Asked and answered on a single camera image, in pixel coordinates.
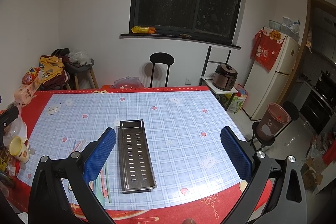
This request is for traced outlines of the yellow snack bags pile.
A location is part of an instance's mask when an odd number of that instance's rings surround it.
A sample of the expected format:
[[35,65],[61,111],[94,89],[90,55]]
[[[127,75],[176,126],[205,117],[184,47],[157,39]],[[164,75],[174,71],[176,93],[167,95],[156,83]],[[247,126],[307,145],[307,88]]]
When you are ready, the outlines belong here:
[[68,57],[42,55],[39,68],[43,73],[41,90],[63,90],[69,80],[65,69]]

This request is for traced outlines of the black metal rack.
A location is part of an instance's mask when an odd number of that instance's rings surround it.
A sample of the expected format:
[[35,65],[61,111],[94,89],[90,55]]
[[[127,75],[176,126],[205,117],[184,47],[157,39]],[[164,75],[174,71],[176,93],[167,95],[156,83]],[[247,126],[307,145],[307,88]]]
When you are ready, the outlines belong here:
[[216,49],[216,48],[214,48],[213,46],[208,46],[207,48],[205,61],[202,67],[201,77],[205,76],[206,70],[209,64],[225,64],[225,63],[228,63],[228,61],[230,60],[231,52],[232,52],[231,49],[227,50],[227,54],[224,56],[225,59],[223,61],[211,58],[211,53],[213,52],[213,49]]

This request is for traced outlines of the green chopstick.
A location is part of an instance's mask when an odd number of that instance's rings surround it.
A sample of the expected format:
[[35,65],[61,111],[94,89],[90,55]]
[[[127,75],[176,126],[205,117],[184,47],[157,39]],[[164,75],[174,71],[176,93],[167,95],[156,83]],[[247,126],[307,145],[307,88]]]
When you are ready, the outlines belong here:
[[112,203],[112,196],[111,196],[111,193],[110,193],[110,184],[109,184],[107,163],[104,164],[104,168],[105,168],[106,189],[107,189],[107,192],[108,192],[108,202]]

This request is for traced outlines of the yellow cartoon mug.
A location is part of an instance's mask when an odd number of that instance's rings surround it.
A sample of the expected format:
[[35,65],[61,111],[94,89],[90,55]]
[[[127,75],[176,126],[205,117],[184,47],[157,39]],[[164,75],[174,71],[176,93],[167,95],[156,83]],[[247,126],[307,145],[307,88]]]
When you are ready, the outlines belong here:
[[29,139],[16,136],[10,142],[9,152],[15,159],[26,164],[30,158],[29,146]]

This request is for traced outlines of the clear plastic container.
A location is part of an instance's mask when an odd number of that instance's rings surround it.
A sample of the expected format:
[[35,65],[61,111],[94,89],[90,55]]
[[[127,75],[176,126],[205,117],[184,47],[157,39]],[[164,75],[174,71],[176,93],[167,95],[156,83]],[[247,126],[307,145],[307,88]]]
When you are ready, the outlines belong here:
[[124,77],[119,80],[116,80],[111,86],[114,89],[137,89],[144,88],[144,85],[139,80],[138,77]]

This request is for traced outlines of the pink chopstick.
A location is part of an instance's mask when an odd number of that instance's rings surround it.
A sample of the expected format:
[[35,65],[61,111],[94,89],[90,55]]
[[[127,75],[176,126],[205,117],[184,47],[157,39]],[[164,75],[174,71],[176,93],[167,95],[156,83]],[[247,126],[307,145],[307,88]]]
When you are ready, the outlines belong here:
[[106,189],[106,187],[105,187],[104,174],[103,174],[103,171],[102,171],[102,170],[100,170],[100,177],[101,177],[102,194],[103,194],[103,197],[104,197],[104,198],[107,198],[107,197],[108,197],[108,192],[107,192],[107,189]]

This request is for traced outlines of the stainless steel utensil tray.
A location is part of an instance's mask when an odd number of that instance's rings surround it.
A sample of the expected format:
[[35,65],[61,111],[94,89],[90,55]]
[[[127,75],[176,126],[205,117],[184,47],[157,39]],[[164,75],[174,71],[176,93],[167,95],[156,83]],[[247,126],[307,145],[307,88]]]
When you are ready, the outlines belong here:
[[120,122],[118,148],[122,193],[148,192],[156,188],[143,120]]

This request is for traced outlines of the wooden stool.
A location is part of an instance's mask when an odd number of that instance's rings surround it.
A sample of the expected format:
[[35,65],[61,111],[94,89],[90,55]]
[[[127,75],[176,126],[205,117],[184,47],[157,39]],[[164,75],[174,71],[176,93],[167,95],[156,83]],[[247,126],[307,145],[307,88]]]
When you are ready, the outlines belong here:
[[73,76],[75,89],[80,89],[80,81],[79,80],[86,80],[88,84],[90,84],[91,89],[99,89],[96,76],[93,70],[93,66],[95,64],[94,59],[90,59],[91,63],[84,65],[80,65],[78,63],[66,63],[65,69],[66,71]]

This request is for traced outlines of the pink tissue pack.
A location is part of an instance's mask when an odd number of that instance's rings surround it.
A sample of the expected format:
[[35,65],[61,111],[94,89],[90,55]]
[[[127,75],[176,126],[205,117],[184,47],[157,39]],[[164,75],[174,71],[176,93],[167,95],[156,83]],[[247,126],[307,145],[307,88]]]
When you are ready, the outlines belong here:
[[36,91],[41,85],[41,80],[36,78],[30,84],[22,84],[18,90],[14,92],[14,99],[21,105],[27,105],[33,98]]

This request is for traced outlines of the yellow snack bag on sill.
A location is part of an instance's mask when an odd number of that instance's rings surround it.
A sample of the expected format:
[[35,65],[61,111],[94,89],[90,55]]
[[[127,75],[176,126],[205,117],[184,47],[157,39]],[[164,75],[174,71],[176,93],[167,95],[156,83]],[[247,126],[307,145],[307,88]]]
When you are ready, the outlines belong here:
[[134,26],[131,31],[134,34],[155,34],[156,29],[154,27]]

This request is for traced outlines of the brown rice cooker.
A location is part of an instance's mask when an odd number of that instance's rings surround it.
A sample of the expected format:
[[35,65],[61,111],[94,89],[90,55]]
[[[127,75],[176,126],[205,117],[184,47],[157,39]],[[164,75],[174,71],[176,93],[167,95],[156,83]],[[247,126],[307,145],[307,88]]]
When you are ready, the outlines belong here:
[[229,64],[219,64],[213,77],[213,85],[218,89],[230,91],[236,82],[238,73]]

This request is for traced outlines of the blue plaid table mat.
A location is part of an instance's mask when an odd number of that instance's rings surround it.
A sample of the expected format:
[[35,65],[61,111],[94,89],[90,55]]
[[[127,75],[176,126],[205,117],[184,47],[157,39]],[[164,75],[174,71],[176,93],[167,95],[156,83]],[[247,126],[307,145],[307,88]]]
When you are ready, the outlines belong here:
[[[60,111],[47,115],[48,108]],[[38,116],[30,135],[35,153],[18,174],[33,182],[39,159],[63,159],[86,139],[97,140],[121,121],[143,120],[157,187],[149,192],[123,194],[117,147],[108,160],[112,203],[108,210],[148,210],[199,200],[239,184],[240,177],[221,144],[221,130],[229,126],[243,135],[208,90],[142,93],[54,94],[34,98],[22,110],[28,121]]]

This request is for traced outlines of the red cloth on refrigerator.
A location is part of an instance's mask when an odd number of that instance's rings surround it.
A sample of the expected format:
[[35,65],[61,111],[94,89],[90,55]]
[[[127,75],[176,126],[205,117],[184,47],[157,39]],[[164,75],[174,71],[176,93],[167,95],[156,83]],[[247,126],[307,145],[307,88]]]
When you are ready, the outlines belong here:
[[277,60],[285,38],[281,32],[263,27],[254,36],[251,59],[269,72]]

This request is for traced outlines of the white refrigerator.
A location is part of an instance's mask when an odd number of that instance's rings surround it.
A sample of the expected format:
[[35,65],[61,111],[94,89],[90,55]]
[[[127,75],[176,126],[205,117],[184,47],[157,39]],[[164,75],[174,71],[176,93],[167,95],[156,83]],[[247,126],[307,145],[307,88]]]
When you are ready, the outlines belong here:
[[248,92],[243,110],[252,121],[260,120],[269,103],[275,103],[280,97],[294,68],[299,44],[286,36],[273,68],[268,72],[254,61],[244,85]]

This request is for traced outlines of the small white sachet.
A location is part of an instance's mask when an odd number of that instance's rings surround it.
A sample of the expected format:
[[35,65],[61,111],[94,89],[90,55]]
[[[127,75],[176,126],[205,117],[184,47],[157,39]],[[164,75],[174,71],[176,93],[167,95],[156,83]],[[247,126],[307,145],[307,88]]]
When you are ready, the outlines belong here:
[[54,106],[50,106],[50,107],[48,108],[47,115],[54,115],[54,114],[56,114],[57,112],[60,111],[61,106],[62,106],[62,105],[61,105],[60,103],[57,104],[57,105],[54,105]]

